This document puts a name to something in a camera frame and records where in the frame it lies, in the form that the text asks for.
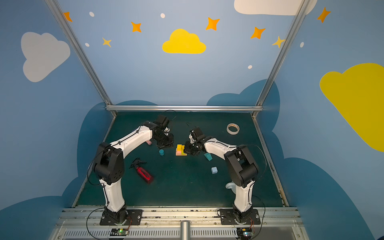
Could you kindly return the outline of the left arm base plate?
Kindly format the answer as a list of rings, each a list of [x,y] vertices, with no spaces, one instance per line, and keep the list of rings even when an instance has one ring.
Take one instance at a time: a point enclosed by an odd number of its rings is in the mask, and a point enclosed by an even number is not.
[[[103,211],[100,221],[101,226],[138,226],[142,219],[142,210],[122,209],[112,212],[108,209]]]

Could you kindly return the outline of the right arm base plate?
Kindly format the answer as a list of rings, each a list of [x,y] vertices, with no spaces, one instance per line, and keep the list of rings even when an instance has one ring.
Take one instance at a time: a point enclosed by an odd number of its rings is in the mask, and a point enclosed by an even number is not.
[[[261,225],[261,217],[256,209],[253,209],[243,220],[236,219],[233,209],[219,209],[217,214],[222,225]]]

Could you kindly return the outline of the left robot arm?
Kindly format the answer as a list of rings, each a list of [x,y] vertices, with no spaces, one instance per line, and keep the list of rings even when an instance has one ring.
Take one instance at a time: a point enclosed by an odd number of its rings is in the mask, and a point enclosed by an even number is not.
[[[121,179],[125,173],[125,157],[147,141],[155,140],[159,149],[171,148],[174,135],[170,120],[160,115],[154,122],[145,121],[133,132],[111,143],[98,146],[92,169],[99,179],[106,200],[101,225],[124,225],[128,220]]]

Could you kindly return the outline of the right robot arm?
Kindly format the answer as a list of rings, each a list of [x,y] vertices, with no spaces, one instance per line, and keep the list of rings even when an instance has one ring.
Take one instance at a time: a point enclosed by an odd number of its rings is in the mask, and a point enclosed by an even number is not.
[[[231,180],[236,185],[234,215],[238,218],[238,222],[249,217],[253,209],[251,195],[255,178],[259,174],[259,166],[248,147],[229,145],[216,138],[208,138],[186,141],[185,152],[193,156],[205,152],[226,161]]]

